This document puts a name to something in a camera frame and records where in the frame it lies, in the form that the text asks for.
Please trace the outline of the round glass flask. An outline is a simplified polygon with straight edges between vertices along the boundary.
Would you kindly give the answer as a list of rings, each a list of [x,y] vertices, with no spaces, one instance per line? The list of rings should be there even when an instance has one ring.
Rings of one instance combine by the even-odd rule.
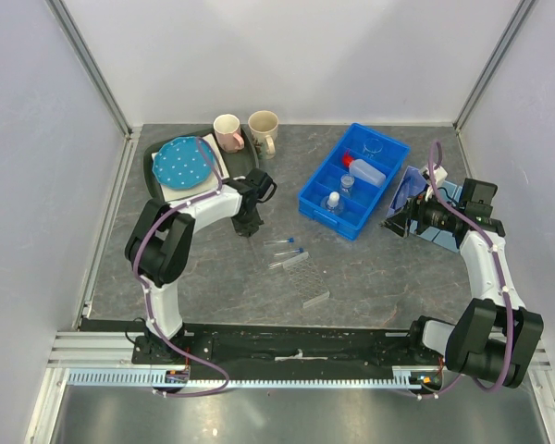
[[[328,196],[323,198],[321,207],[329,213],[339,216],[344,210],[344,202],[337,191],[332,191]]]

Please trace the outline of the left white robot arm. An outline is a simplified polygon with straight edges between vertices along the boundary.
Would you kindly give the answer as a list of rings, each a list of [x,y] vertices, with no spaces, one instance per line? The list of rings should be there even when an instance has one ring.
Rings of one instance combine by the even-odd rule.
[[[269,177],[228,179],[218,190],[171,203],[152,199],[144,206],[125,256],[142,286],[146,325],[157,336],[153,354],[163,363],[176,363],[185,350],[183,339],[177,336],[183,328],[178,285],[193,236],[229,219],[239,236],[251,237],[264,224],[257,205],[271,199],[276,187]]]

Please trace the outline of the small glass stoppered bottle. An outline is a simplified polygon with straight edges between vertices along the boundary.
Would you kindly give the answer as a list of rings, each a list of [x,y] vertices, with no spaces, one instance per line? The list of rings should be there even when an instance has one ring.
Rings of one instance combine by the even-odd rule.
[[[354,176],[349,174],[342,175],[339,182],[339,193],[350,198],[352,196],[354,183]]]

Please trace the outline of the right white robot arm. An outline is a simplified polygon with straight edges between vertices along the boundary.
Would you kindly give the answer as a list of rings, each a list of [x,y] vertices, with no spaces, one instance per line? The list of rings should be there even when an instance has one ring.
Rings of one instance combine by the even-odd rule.
[[[491,216],[489,200],[461,198],[455,207],[417,195],[390,210],[382,225],[405,238],[410,228],[449,232],[464,260],[472,300],[452,325],[420,316],[405,340],[407,357],[426,364],[437,354],[449,370],[491,387],[515,389],[524,379],[544,329],[540,314],[528,311],[510,277],[505,230]]]

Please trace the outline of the clear glass beaker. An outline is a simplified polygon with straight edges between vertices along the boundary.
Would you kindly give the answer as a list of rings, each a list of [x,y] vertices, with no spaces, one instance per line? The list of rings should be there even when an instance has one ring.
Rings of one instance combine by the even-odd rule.
[[[377,138],[370,138],[364,141],[363,155],[376,159],[383,151],[383,143]]]

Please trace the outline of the red cap wash bottle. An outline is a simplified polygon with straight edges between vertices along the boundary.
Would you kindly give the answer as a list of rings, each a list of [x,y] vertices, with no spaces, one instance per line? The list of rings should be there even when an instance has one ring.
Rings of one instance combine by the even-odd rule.
[[[348,168],[349,174],[366,183],[381,188],[386,181],[386,175],[361,158],[354,158],[350,154],[342,157],[342,163]]]

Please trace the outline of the blue safety glasses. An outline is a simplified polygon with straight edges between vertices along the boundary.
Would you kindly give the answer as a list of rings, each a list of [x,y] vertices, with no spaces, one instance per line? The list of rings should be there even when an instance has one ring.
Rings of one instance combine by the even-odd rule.
[[[422,176],[412,176],[406,175],[397,190],[393,201],[391,203],[391,208],[397,211],[406,204],[409,198],[418,195],[425,187],[426,183]]]

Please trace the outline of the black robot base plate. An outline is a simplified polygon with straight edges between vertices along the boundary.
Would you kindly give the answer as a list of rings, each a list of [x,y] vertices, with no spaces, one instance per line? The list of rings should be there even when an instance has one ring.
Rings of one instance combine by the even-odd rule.
[[[406,330],[188,324],[166,345],[135,339],[133,364],[186,364],[197,376],[390,376],[395,366],[438,368],[441,356]]]

